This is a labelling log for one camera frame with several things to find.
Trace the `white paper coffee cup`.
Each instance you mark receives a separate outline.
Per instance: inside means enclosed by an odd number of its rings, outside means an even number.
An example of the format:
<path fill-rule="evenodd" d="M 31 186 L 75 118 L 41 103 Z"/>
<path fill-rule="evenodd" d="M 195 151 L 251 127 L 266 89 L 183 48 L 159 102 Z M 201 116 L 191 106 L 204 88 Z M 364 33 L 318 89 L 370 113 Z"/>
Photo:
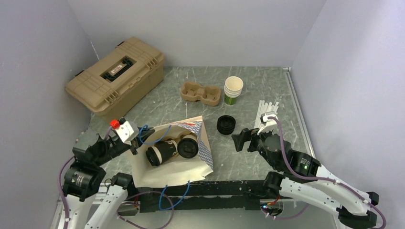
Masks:
<path fill-rule="evenodd" d="M 182 135 L 180 142 L 183 142 L 183 141 L 198 143 L 198 139 L 197 139 L 196 135 L 193 135 L 193 134 Z"/>

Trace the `blue checkered paper bag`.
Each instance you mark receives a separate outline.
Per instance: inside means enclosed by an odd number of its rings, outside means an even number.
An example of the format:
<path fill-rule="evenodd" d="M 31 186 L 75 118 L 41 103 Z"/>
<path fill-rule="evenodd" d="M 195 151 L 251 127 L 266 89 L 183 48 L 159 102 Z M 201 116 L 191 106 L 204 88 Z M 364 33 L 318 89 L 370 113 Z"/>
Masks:
<path fill-rule="evenodd" d="M 166 186 L 187 185 L 188 182 L 204 180 L 213 172 L 213 156 L 202 116 L 196 116 L 173 123 L 153 127 L 155 132 L 145 142 L 152 143 L 159 139 L 180 141 L 187 134 L 196 137 L 198 153 L 187 159 L 180 155 L 170 158 L 162 165 L 154 167 L 147 160 L 146 151 L 149 145 L 140 146 L 137 154 L 127 151 L 128 162 L 136 188 L 164 188 Z"/>

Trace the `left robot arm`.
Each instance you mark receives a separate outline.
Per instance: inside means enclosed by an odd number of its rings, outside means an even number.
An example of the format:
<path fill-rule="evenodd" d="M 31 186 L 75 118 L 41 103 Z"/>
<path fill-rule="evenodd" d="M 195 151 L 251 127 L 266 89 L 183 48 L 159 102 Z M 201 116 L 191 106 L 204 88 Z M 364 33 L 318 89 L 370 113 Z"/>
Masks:
<path fill-rule="evenodd" d="M 63 203 L 60 229 L 104 229 L 124 200 L 132 200 L 138 193 L 132 175 L 117 173 L 101 204 L 88 218 L 93 202 L 106 175 L 101 167 L 115 157 L 130 151 L 136 154 L 138 133 L 120 127 L 115 136 L 101 137 L 92 129 L 84 131 L 73 147 L 73 163 L 59 181 Z"/>

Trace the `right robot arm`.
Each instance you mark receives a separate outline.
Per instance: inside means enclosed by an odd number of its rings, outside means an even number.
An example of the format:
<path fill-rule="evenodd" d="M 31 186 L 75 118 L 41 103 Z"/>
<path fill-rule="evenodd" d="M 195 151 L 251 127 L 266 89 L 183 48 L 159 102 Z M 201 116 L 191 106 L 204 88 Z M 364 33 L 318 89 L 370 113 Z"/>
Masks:
<path fill-rule="evenodd" d="M 303 201 L 336 215 L 352 229 L 371 229 L 377 225 L 372 207 L 378 204 L 375 192 L 359 191 L 333 175 L 317 159 L 292 149 L 291 143 L 272 132 L 243 129 L 232 134 L 236 151 L 249 142 L 248 152 L 258 152 L 272 167 L 263 192 L 269 198 L 288 197 Z"/>

